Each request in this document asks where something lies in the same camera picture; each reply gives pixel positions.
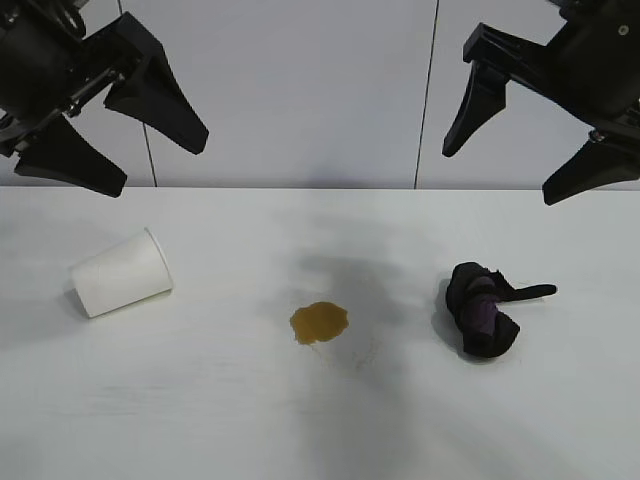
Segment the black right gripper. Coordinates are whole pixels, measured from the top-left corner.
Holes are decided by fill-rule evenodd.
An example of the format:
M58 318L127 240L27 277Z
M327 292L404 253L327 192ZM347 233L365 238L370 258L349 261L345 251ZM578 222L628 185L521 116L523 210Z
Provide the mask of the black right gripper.
M563 1L565 23L545 45L484 23L471 33L463 59L471 64L465 93L442 147L454 156L506 108L513 80L606 136L639 133L639 4ZM543 184L546 205L599 187L639 179L639 143L587 141Z

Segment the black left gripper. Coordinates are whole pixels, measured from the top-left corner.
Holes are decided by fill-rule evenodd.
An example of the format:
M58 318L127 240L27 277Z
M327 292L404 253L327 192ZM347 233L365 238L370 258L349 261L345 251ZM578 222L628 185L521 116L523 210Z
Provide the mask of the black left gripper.
M14 172L120 196L126 174L70 118L106 91L107 109L137 119L192 154L209 130L180 89L160 41L122 13L89 35L71 1L1 4L1 153Z

